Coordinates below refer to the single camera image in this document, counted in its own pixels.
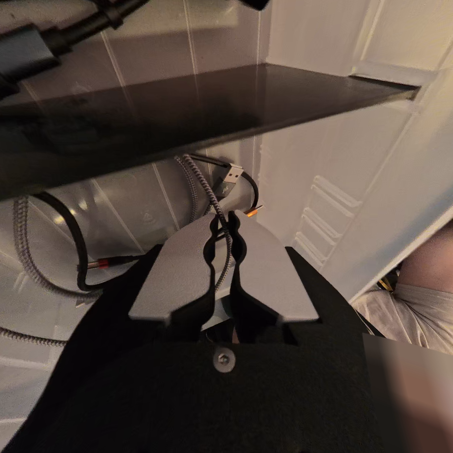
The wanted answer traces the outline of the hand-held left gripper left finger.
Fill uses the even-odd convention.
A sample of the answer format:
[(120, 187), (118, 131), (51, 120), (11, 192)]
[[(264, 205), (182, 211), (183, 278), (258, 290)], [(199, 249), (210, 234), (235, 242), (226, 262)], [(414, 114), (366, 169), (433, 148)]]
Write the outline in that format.
[(128, 315), (199, 333), (215, 308), (218, 217), (209, 213), (173, 234), (162, 246)]

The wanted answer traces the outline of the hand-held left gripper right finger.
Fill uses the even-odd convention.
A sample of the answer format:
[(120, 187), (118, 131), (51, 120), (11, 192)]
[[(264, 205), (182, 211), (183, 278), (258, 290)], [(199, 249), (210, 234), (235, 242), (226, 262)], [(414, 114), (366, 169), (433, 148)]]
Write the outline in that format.
[(230, 211), (228, 224), (235, 260), (230, 310), (237, 334), (317, 322), (319, 314), (280, 240), (241, 211)]

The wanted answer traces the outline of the black usb cable orange plug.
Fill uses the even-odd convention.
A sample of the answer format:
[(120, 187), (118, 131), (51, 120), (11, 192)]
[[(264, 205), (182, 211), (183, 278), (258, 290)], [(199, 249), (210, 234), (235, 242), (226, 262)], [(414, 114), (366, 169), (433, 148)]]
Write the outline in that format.
[(192, 154), (190, 155), (193, 160), (204, 162), (207, 164), (211, 164), (217, 167), (223, 168), (224, 174), (223, 176), (219, 177), (216, 183), (212, 187), (212, 191), (217, 198), (217, 201), (221, 201), (225, 199), (234, 189), (237, 181), (240, 178), (244, 178), (251, 186), (253, 191), (253, 200), (252, 206), (245, 211), (248, 217), (252, 217), (257, 214), (257, 212), (263, 207), (262, 205), (258, 205), (259, 201), (259, 189), (258, 185), (255, 180), (250, 176), (243, 167), (230, 163), (225, 162), (219, 159), (214, 159), (210, 157), (200, 156)]

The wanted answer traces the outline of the clear plastic bin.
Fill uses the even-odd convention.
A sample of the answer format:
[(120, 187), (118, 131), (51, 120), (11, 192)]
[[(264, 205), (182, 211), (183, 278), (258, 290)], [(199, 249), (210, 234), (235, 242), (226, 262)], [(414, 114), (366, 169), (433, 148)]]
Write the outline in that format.
[[(64, 29), (91, 1), (1, 1), (1, 34)], [(195, 152), (242, 166), (258, 221), (348, 300), (452, 215), (452, 1), (149, 1), (19, 83), (1, 107), (269, 63), (420, 84), (399, 100)], [(74, 215), (88, 258), (141, 255), (189, 223), (173, 157), (47, 189)], [(1, 328), (69, 337), (86, 313), (36, 282), (14, 247), (14, 199), (1, 201)]]

